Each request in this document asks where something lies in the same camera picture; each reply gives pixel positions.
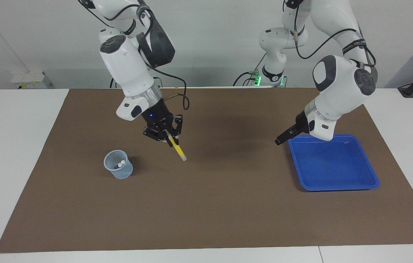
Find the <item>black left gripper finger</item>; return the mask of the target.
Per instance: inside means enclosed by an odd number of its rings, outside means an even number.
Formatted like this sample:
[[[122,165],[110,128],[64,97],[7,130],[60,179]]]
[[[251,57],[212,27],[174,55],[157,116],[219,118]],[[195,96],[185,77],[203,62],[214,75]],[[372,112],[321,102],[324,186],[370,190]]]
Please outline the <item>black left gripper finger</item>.
[[[288,140],[294,138],[295,136],[296,136],[295,130],[285,130],[275,139],[274,142],[276,145],[281,145],[287,142]]]

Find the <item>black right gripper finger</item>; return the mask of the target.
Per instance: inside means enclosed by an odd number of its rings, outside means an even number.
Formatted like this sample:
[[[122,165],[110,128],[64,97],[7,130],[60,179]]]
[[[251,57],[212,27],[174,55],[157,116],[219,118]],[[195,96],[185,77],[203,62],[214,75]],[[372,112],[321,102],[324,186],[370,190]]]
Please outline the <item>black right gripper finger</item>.
[[[167,141],[167,134],[164,130],[156,130],[150,127],[145,127],[143,134],[155,141]]]
[[[176,145],[179,145],[179,136],[182,133],[182,126],[183,126],[183,115],[174,115],[173,116],[173,123],[170,127],[169,134],[173,137],[174,142]]]

